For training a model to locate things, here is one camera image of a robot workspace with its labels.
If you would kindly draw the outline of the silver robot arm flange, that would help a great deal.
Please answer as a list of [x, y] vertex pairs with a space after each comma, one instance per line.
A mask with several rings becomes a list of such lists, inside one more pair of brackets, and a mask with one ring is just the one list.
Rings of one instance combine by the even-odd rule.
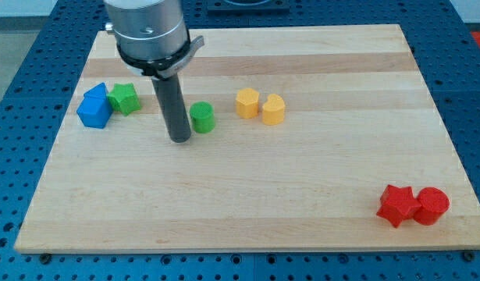
[[180, 0], [104, 0], [106, 32], [126, 65], [140, 76], [167, 80], [184, 69], [204, 46], [190, 37]]

